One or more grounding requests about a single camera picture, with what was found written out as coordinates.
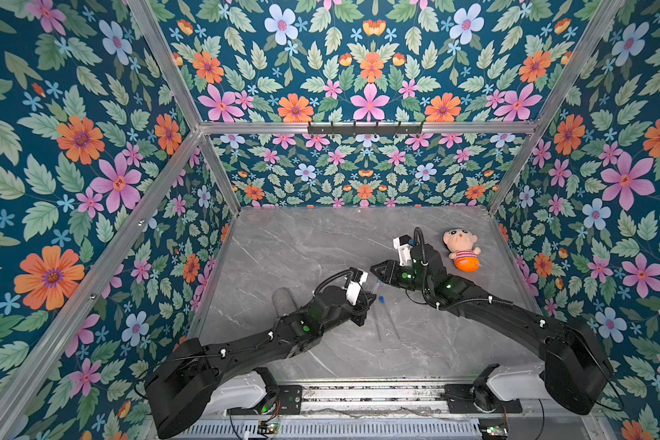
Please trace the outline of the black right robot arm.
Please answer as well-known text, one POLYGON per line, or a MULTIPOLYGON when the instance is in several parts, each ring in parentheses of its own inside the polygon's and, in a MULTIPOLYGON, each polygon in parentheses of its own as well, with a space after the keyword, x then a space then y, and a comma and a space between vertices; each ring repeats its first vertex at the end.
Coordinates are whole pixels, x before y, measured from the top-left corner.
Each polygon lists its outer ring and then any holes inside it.
POLYGON ((393 243, 399 258, 370 268, 379 282, 418 292, 424 305, 487 326, 538 357, 537 363, 517 367, 487 366, 471 385, 469 401, 478 410, 491 413, 509 401, 550 399, 568 412, 587 415, 597 405, 613 368, 586 323, 539 315, 448 272, 419 228, 393 243))

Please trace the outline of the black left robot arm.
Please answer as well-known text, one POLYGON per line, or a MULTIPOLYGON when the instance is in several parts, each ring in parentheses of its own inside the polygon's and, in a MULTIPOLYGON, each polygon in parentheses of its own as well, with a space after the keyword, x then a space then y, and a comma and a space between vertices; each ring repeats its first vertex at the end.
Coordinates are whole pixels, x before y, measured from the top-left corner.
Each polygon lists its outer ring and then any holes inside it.
POLYGON ((323 280, 306 305, 283 312, 271 328, 234 341, 202 345, 190 338, 159 363, 145 382, 157 434, 178 436, 204 414, 213 393, 234 377, 317 346, 331 330, 363 326, 377 296, 362 288, 368 273, 345 269, 323 280))

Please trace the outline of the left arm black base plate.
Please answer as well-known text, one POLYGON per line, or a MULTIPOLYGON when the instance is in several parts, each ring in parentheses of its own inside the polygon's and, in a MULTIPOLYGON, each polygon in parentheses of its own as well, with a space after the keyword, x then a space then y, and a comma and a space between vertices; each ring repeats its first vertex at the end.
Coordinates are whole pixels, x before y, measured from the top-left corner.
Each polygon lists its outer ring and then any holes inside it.
POLYGON ((280 385, 266 390, 260 401, 253 406, 234 408, 228 412, 232 415, 297 415, 301 412, 303 397, 304 388, 301 385, 280 385))

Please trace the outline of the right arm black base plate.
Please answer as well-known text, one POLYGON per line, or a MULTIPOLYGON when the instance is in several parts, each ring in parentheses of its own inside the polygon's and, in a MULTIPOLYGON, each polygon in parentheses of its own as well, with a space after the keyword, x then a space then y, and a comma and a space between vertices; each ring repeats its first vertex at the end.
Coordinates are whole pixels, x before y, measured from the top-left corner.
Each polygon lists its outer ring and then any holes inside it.
POLYGON ((447 402, 451 414, 521 414, 523 407, 519 400, 502 401, 486 386, 472 384, 447 384, 442 397, 447 402))

